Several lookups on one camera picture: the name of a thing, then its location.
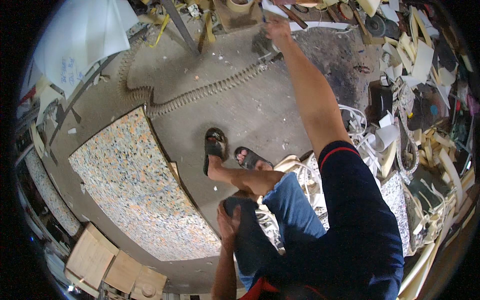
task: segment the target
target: jeans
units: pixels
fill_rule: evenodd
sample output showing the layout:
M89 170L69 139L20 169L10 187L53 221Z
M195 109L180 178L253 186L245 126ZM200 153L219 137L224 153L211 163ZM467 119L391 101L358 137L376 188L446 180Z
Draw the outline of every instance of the jeans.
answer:
M265 195L263 204L275 215L280 229L280 240L287 252L303 243L315 241L326 233L293 172L285 174L274 189ZM255 214L257 203L252 199L229 197L224 205L229 216L233 215L237 205L241 206L235 257L240 280L248 291L258 280L257 271L278 259L280 254L258 224Z

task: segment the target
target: person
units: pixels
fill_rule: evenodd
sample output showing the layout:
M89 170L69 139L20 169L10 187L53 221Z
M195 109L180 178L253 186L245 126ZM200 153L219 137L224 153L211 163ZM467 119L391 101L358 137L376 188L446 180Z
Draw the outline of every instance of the person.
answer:
M235 254L248 291L242 299L395 299L404 265L395 216L348 136L332 89L293 41L288 22L273 17L266 29L283 52L318 160L330 229L323 228L294 173L274 171L245 147L235 151L244 169L223 167L227 140L221 130L209 129L204 173L239 189L217 209L222 247L212 298L236 298ZM258 224L253 195L263 196L275 214L283 256Z

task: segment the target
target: sandal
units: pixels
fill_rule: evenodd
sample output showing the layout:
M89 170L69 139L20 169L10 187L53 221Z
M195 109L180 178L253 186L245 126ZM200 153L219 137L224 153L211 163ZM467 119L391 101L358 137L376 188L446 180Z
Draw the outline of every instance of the sandal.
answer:
M243 163L240 163L237 155L242 151L242 150L247 150L247 155L243 159ZM269 162L268 160L264 159L263 157L259 156L256 154L254 151L250 150L249 148L246 147L238 147L235 149L235 160L237 163L240 165L240 167L247 169L247 170L254 170L255 166L257 165L257 162L259 160L266 162L267 164L271 165L273 168L273 164Z
M224 162L227 159L227 138L218 128L212 127L205 134L204 174L208 176L208 156L215 155Z

